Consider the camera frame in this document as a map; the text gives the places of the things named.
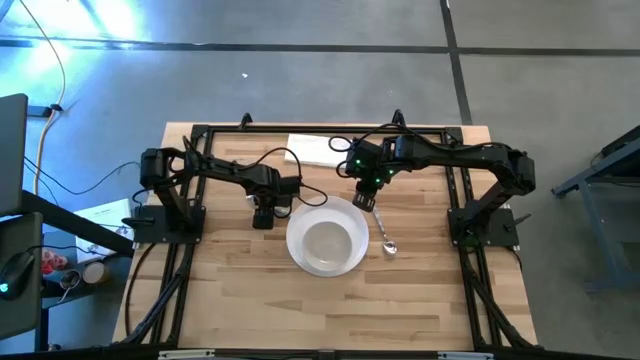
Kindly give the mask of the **blue grey metal cart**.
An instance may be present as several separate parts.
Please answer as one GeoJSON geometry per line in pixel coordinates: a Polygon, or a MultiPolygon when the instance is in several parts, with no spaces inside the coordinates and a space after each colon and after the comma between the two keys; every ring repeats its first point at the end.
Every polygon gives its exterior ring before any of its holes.
{"type": "Polygon", "coordinates": [[[606,221],[593,197],[593,184],[640,190],[640,125],[604,146],[594,155],[587,169],[551,189],[551,193],[557,199],[564,198],[572,191],[581,194],[583,208],[603,254],[607,275],[586,282],[585,290],[596,292],[640,286],[640,270],[632,269],[624,254],[623,244],[615,245],[606,235],[606,221]]]}

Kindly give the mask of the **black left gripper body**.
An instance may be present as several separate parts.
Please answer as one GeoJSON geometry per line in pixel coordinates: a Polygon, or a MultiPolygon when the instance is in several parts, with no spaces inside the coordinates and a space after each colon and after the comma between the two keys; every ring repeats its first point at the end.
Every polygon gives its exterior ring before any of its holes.
{"type": "Polygon", "coordinates": [[[251,191],[257,198],[259,209],[290,207],[294,197],[300,194],[300,176],[276,176],[266,185],[258,185],[251,191]]]}

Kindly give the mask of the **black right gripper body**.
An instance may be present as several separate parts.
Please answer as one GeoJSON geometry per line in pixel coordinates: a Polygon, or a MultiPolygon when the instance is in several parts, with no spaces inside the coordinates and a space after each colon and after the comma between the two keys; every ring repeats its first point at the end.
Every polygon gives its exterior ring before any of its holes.
{"type": "Polygon", "coordinates": [[[399,165],[394,160],[394,147],[394,138],[384,138],[380,144],[352,139],[345,174],[357,180],[357,193],[376,194],[399,172],[399,165]]]}

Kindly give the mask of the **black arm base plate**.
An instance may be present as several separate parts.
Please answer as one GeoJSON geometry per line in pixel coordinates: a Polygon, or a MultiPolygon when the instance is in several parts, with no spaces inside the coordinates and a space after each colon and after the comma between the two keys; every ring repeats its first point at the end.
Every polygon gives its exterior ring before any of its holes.
{"type": "Polygon", "coordinates": [[[202,240],[206,208],[192,206],[186,212],[162,205],[142,206],[135,217],[122,222],[134,231],[140,244],[196,244],[202,240]]]}
{"type": "Polygon", "coordinates": [[[515,218],[510,208],[499,208],[490,214],[469,217],[465,208],[447,213],[451,242],[458,247],[518,247],[516,227],[530,214],[515,218]]]}

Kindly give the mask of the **black aluminium table frame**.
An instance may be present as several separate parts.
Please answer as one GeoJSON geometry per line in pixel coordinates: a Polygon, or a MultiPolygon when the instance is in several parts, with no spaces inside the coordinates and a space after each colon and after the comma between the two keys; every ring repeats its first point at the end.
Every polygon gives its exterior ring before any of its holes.
{"type": "MultiPolygon", "coordinates": [[[[162,146],[182,147],[181,137],[194,126],[212,127],[200,139],[212,140],[213,154],[253,162],[274,147],[285,146],[289,134],[360,135],[377,125],[256,124],[244,130],[231,123],[167,123],[162,146]]],[[[382,237],[373,215],[364,215],[370,243],[364,259],[347,274],[324,278],[299,268],[285,245],[287,220],[276,220],[273,230],[251,227],[253,211],[237,185],[207,180],[204,238],[195,246],[184,296],[185,309],[177,337],[172,331],[174,294],[168,302],[159,341],[173,348],[223,350],[252,349],[291,352],[339,350],[464,351],[491,350],[489,312],[471,288],[465,290],[458,250],[451,244],[447,209],[465,195],[462,181],[479,198],[488,191],[493,175],[483,170],[452,170],[457,185],[449,195],[443,167],[399,176],[390,189],[379,192],[382,220],[399,254],[383,255],[382,237]]],[[[511,330],[537,343],[522,273],[516,257],[503,248],[489,248],[484,260],[470,260],[479,273],[488,266],[494,300],[510,320],[511,330]]]]}

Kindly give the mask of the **metal cup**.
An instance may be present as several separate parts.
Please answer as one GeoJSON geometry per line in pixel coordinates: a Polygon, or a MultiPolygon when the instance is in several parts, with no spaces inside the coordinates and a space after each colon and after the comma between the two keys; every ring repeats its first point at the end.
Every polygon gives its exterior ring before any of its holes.
{"type": "Polygon", "coordinates": [[[76,288],[82,280],[82,275],[75,269],[65,271],[59,280],[60,287],[64,290],[71,290],[76,288]]]}

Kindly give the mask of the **dark grey mouse pad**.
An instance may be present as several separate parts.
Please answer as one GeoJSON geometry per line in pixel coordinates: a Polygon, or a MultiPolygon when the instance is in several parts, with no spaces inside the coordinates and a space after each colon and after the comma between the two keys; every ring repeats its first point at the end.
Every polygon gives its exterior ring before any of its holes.
{"type": "Polygon", "coordinates": [[[0,270],[16,253],[35,257],[25,291],[15,300],[0,298],[0,340],[32,330],[40,318],[42,215],[32,213],[0,222],[0,270]]]}

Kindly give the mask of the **white folded napkin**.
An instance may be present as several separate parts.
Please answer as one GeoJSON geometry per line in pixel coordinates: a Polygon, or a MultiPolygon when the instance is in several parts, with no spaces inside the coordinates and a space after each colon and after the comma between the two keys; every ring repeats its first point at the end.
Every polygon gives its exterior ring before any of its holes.
{"type": "Polygon", "coordinates": [[[286,144],[302,165],[333,168],[346,160],[349,146],[345,139],[304,134],[290,134],[286,144]]]}

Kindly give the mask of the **black desk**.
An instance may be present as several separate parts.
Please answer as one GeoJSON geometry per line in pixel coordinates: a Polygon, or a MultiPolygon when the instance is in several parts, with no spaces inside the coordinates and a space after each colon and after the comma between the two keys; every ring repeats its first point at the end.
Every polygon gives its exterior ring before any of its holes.
{"type": "Polygon", "coordinates": [[[114,251],[118,255],[129,258],[133,256],[133,243],[131,240],[29,191],[22,190],[15,200],[5,201],[0,199],[0,217],[26,215],[29,213],[39,213],[42,215],[43,223],[89,240],[96,245],[114,251]]]}

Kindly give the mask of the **white bowl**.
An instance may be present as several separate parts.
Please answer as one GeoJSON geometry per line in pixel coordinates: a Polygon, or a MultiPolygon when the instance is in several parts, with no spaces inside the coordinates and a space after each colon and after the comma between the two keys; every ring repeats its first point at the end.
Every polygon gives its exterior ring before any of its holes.
{"type": "Polygon", "coordinates": [[[319,221],[304,230],[299,249],[306,270],[317,276],[332,277],[348,270],[353,244],[343,225],[319,221]]]}

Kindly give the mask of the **metal fork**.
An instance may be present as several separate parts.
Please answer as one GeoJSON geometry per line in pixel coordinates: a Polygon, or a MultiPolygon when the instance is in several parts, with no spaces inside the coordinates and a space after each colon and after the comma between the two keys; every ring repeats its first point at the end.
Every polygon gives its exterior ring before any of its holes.
{"type": "MultiPolygon", "coordinates": [[[[259,199],[255,195],[247,195],[246,200],[253,208],[257,209],[259,207],[259,199]]],[[[290,207],[276,206],[274,208],[274,216],[276,218],[287,218],[290,216],[290,214],[291,214],[290,207]]]]}

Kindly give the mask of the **white paper booklet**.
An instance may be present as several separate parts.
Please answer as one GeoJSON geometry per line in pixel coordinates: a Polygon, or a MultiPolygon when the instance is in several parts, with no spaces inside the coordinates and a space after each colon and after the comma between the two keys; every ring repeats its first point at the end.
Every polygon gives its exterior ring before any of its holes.
{"type": "MultiPolygon", "coordinates": [[[[122,222],[123,218],[129,218],[131,216],[131,208],[128,199],[121,199],[103,205],[78,210],[75,214],[88,219],[107,230],[121,235],[130,241],[134,239],[133,229],[122,222]]],[[[78,263],[101,260],[106,256],[114,254],[115,251],[113,250],[109,250],[80,237],[76,238],[76,257],[78,263]]]]}

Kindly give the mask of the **white round plate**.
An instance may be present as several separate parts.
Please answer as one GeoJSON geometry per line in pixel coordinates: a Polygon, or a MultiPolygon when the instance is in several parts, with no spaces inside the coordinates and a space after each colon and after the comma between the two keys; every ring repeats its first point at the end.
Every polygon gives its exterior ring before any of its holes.
{"type": "Polygon", "coordinates": [[[291,215],[286,228],[286,245],[293,261],[304,271],[315,275],[302,265],[299,246],[304,230],[312,223],[319,221],[337,222],[348,230],[353,244],[353,252],[348,270],[341,275],[355,269],[363,260],[369,246],[368,224],[358,208],[349,201],[334,196],[330,196],[327,202],[319,207],[301,205],[291,215]]]}

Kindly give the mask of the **black computer mouse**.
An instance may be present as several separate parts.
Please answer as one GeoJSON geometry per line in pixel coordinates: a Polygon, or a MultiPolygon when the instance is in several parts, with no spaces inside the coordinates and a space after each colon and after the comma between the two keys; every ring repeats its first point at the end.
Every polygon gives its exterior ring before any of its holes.
{"type": "Polygon", "coordinates": [[[12,301],[21,296],[27,287],[35,257],[24,251],[14,254],[0,270],[0,298],[12,301]]]}

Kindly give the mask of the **metal spoon with taped handle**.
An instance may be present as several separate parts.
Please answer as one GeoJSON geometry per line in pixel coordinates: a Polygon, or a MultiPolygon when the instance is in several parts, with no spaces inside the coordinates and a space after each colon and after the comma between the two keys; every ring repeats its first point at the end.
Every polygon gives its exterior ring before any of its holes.
{"type": "Polygon", "coordinates": [[[384,253],[388,256],[395,256],[397,254],[396,243],[389,238],[377,207],[373,208],[372,214],[374,215],[374,218],[380,230],[381,236],[383,238],[382,247],[383,247],[384,253]]]}

